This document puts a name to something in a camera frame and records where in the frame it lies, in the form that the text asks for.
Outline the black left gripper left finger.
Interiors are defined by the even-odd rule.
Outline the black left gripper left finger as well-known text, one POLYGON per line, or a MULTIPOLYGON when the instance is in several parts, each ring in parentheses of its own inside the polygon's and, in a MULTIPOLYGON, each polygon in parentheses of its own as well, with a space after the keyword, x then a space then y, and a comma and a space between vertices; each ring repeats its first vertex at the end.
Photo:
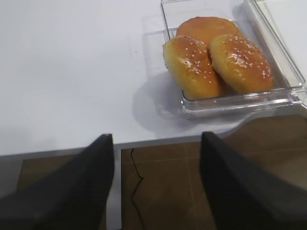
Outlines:
POLYGON ((0 200, 2 230, 97 230, 113 181, 113 139, 103 134, 70 162, 0 200))

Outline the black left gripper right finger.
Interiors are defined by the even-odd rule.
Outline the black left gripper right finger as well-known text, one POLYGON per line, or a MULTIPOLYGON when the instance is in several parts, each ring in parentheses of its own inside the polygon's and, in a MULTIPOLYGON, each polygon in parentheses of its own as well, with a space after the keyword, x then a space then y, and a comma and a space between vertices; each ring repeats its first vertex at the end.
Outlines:
POLYGON ((203 132, 200 175, 218 230, 305 230, 307 192, 203 132))

